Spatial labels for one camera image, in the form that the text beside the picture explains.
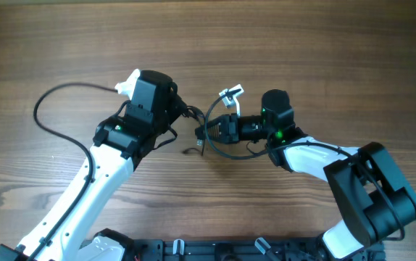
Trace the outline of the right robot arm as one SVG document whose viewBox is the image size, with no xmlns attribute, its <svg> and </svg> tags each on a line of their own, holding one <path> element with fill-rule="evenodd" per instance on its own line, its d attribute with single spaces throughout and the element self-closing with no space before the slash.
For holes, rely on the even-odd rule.
<svg viewBox="0 0 416 261">
<path fill-rule="evenodd" d="M 265 141 L 260 152 L 248 159 L 268 155 L 274 165 L 288 172 L 306 173 L 328 183 L 339 221 L 314 243 L 299 241 L 285 247 L 285 257 L 306 260 L 347 260 L 355 255 L 374 260 L 382 255 L 383 241 L 402 241 L 406 225 L 416 221 L 416 193 L 386 148 L 377 142 L 363 147 L 343 147 L 317 141 L 296 126 L 286 91 L 263 94 L 259 115 L 240 112 L 204 121 L 195 130 L 223 157 L 217 144 Z"/>
</svg>

